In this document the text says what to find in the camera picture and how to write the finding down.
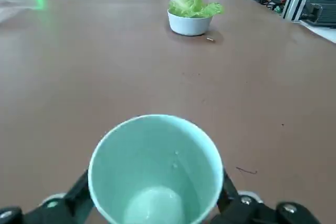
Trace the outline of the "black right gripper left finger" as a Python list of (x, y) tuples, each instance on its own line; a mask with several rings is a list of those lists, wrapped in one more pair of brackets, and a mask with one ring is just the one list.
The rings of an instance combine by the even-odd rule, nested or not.
[(1, 223), (84, 223), (92, 209), (86, 170), (64, 195), (50, 197), (30, 212), (19, 206), (1, 208)]

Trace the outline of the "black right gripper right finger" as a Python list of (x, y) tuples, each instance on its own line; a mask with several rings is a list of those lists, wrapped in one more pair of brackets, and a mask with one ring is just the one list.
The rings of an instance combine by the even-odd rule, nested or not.
[(239, 194), (224, 168), (216, 171), (220, 194), (216, 206), (219, 213), (210, 223), (320, 223), (304, 205), (293, 201), (281, 201), (270, 208), (248, 194)]

